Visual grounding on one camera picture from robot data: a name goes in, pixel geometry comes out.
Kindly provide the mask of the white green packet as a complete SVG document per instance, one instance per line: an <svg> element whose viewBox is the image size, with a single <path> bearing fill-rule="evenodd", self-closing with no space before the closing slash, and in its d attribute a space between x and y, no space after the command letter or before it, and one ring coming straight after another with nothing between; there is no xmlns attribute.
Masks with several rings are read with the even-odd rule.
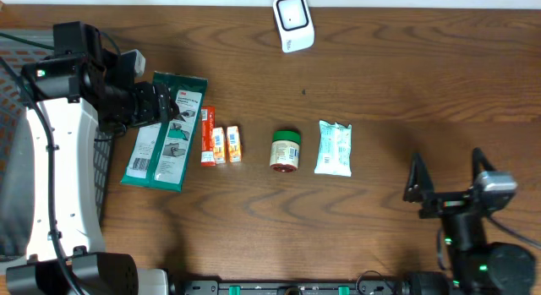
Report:
<svg viewBox="0 0 541 295"><path fill-rule="evenodd" d="M179 192L208 80L156 72L153 82L165 85L178 113L169 122L139 129L121 183Z"/></svg>

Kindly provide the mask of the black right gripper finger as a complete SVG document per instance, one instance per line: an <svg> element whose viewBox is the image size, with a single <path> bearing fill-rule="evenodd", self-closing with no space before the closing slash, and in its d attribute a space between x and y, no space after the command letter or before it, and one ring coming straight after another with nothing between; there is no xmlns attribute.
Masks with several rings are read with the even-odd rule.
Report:
<svg viewBox="0 0 541 295"><path fill-rule="evenodd" d="M486 172L493 172L496 168L489 162L483 151L476 147L472 152L472 171L473 176L477 177L484 170Z"/></svg>
<svg viewBox="0 0 541 295"><path fill-rule="evenodd" d="M434 194L434 185L422 156L414 153L403 200L410 203L423 203Z"/></svg>

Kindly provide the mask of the orange tissue pack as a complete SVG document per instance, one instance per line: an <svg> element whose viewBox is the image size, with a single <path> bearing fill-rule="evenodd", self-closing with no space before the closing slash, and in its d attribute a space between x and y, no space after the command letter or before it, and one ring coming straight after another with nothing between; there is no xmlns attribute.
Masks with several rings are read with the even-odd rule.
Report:
<svg viewBox="0 0 541 295"><path fill-rule="evenodd" d="M242 160L242 144L238 126L230 126L227 128L227 148L229 161L231 163L240 162Z"/></svg>
<svg viewBox="0 0 541 295"><path fill-rule="evenodd" d="M216 164L224 164L226 162L226 143L225 133L222 127L213 128L212 130L213 156Z"/></svg>

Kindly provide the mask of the light green tissue packet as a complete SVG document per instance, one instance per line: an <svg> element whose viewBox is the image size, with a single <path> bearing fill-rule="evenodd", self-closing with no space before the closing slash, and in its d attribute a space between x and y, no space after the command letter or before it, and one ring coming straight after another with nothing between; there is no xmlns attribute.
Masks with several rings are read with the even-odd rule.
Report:
<svg viewBox="0 0 541 295"><path fill-rule="evenodd" d="M320 146L315 174L351 177L352 125L320 120Z"/></svg>

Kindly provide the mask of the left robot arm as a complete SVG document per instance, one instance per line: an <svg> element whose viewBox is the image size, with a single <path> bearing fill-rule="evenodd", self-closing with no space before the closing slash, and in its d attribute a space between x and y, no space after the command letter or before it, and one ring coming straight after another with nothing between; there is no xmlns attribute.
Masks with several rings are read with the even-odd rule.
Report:
<svg viewBox="0 0 541 295"><path fill-rule="evenodd" d="M53 53L13 80L27 109L34 151L34 216L24 265L6 271L12 294L172 294L163 269L142 270L106 250L96 208L97 133L170 122L165 85L141 82L138 53L106 50L101 32L56 24Z"/></svg>

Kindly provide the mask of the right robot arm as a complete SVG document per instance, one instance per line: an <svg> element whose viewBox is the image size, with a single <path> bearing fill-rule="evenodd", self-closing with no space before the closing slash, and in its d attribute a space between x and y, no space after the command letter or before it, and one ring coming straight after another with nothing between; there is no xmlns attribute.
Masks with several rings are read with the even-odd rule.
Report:
<svg viewBox="0 0 541 295"><path fill-rule="evenodd" d="M517 183L497 170L481 149L472 152L472 183L464 191L438 193L420 154L414 154L403 199L418 203L422 219L439 219L438 272L410 272L397 294L529 294L536 280L540 244L497 222L515 197Z"/></svg>

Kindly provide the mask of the red orange stick packet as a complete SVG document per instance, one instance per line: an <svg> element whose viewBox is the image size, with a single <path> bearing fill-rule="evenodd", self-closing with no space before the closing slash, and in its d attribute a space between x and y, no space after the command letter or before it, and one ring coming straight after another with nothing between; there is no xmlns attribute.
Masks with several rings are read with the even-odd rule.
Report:
<svg viewBox="0 0 541 295"><path fill-rule="evenodd" d="M216 164L214 157L213 129L215 127L215 108L203 106L201 108L202 148L201 166L213 167Z"/></svg>

